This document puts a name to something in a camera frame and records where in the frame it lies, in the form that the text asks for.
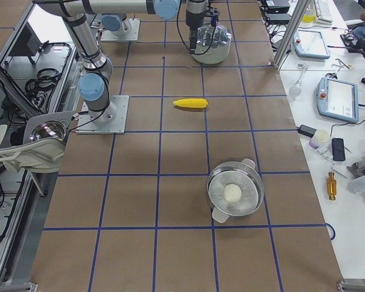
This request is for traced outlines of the black phone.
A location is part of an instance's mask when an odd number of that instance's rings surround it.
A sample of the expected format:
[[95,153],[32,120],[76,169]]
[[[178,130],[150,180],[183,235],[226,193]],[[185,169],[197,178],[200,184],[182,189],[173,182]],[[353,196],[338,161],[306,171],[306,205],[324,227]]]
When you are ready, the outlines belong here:
[[334,161],[343,162],[346,160],[344,140],[342,138],[332,139],[332,155]]

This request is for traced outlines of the aluminium frame post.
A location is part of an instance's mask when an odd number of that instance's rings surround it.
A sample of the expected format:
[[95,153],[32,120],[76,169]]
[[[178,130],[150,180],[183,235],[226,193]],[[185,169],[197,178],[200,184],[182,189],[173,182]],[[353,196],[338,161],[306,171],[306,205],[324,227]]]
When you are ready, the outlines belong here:
[[281,64],[283,63],[283,60],[285,59],[285,56],[292,43],[293,36],[296,33],[297,28],[299,27],[299,24],[309,3],[309,0],[300,0],[296,3],[290,22],[288,23],[288,26],[282,38],[281,44],[274,56],[273,68],[279,69],[281,67]]

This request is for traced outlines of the white pot far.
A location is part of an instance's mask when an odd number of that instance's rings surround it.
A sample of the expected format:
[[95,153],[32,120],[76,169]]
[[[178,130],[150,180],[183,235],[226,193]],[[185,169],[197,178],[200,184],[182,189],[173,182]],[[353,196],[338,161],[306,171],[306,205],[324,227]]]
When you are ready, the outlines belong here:
[[208,47],[197,45],[193,58],[202,64],[218,64],[228,57],[230,46],[231,43],[218,48],[211,48],[211,44]]

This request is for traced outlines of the blue teach pendant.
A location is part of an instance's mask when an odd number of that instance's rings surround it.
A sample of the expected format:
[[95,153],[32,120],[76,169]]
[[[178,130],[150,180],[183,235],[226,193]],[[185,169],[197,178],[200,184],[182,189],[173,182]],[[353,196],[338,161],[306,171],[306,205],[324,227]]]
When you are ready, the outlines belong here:
[[358,123],[357,84],[335,78],[321,78],[316,89],[316,106],[321,116]]
[[329,59],[330,52],[323,34],[310,29],[298,29],[294,34],[295,53],[301,58]]

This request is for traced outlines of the white plastic chair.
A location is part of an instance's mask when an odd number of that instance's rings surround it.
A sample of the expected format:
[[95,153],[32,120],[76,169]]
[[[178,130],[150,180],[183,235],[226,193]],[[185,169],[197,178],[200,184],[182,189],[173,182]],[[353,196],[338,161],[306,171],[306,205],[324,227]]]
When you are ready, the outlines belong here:
[[[0,125],[0,145],[7,132],[7,125]],[[10,172],[25,169],[34,173],[59,171],[65,144],[56,138],[44,138],[28,144],[0,148],[0,162]]]

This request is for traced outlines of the near blue teach pendant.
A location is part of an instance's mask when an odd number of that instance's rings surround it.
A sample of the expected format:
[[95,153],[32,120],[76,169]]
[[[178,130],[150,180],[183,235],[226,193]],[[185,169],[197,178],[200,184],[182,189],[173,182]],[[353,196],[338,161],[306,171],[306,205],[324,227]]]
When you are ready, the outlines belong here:
[[316,106],[321,116],[358,123],[357,84],[335,78],[321,78],[316,89]]

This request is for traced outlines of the far blue teach pendant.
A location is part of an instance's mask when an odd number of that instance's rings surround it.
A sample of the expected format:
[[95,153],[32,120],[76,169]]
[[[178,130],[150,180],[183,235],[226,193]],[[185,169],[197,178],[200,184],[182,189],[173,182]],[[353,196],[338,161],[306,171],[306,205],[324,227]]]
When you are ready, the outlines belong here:
[[294,34],[295,53],[301,58],[329,59],[330,52],[323,34],[310,29],[298,29]]

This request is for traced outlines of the black power adapter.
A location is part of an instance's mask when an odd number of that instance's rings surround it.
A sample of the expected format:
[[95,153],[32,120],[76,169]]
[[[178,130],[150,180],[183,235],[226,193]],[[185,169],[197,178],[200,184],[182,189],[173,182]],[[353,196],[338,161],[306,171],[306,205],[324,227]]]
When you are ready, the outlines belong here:
[[315,133],[316,133],[317,129],[306,126],[306,125],[300,125],[297,127],[297,132],[303,136],[312,138]]

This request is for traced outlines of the yellow cup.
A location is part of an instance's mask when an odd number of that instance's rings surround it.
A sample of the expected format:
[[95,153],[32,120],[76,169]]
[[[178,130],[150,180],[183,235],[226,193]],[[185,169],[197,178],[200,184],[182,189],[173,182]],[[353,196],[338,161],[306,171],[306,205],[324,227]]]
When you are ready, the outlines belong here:
[[312,23],[315,21],[316,14],[314,10],[306,9],[304,15],[302,17],[302,22],[304,23]]

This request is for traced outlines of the yellow toy corn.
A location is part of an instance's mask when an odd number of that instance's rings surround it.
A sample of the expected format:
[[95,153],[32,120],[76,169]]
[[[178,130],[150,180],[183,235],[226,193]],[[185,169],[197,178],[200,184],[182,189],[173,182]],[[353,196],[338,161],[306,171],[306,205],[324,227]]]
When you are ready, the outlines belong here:
[[203,109],[208,106],[208,101],[204,98],[185,98],[173,101],[173,105],[180,108]]

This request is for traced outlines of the white purple cup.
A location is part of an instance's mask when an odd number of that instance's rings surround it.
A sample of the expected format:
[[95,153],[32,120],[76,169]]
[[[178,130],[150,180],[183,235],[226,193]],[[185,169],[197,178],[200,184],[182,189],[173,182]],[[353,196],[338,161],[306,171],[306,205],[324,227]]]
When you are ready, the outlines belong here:
[[316,130],[309,141],[309,145],[316,149],[330,140],[330,133],[325,130]]

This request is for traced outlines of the gold brass fitting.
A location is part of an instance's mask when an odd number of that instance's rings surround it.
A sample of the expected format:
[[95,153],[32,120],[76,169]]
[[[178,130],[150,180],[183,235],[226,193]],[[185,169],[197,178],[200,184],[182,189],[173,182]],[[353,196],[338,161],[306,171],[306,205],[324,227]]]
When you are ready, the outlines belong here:
[[335,174],[333,172],[328,173],[328,177],[326,180],[326,186],[327,186],[327,195],[330,201],[336,200],[336,179]]

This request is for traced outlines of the white keyboard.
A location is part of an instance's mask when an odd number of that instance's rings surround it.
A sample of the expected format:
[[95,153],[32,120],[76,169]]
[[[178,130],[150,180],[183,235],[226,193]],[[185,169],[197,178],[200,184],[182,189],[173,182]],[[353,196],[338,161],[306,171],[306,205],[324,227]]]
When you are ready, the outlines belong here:
[[331,24],[333,17],[330,11],[328,0],[312,0],[315,8],[316,22],[321,24]]

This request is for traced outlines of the steel bowl on stand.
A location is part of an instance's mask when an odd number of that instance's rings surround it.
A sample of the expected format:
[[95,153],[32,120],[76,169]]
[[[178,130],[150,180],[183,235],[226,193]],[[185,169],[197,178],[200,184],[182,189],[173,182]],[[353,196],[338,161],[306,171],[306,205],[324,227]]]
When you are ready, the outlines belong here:
[[30,136],[29,141],[35,142],[44,138],[55,138],[63,141],[66,137],[66,127],[57,120],[48,120],[36,126]]

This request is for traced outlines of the steel pot with glass lid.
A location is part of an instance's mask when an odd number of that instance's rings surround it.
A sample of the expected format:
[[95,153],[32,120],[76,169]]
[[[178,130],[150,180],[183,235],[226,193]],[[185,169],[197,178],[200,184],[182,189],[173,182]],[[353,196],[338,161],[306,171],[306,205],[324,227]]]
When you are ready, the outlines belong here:
[[227,161],[216,166],[207,180],[212,218],[225,223],[229,218],[253,214],[262,204],[265,189],[253,160]]

